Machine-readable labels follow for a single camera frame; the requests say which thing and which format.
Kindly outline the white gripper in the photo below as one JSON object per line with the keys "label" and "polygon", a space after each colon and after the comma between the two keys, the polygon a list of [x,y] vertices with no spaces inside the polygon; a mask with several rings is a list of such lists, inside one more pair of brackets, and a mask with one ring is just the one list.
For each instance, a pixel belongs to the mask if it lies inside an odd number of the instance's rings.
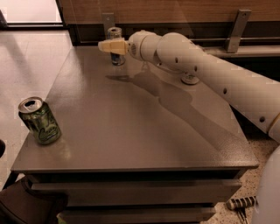
{"label": "white gripper", "polygon": [[137,31],[129,37],[128,50],[124,38],[106,39],[98,43],[100,51],[125,55],[129,54],[141,61],[153,61],[156,49],[157,35],[149,31]]}

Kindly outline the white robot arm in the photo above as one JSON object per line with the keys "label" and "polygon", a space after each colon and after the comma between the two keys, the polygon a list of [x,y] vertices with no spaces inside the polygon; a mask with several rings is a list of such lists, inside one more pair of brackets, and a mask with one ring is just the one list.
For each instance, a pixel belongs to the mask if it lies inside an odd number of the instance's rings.
{"label": "white robot arm", "polygon": [[[173,32],[164,36],[138,31],[129,39],[98,43],[102,52],[148,61],[197,77],[216,94],[280,143],[280,83],[219,59]],[[260,179],[252,224],[278,224],[280,220],[280,146],[270,155]]]}

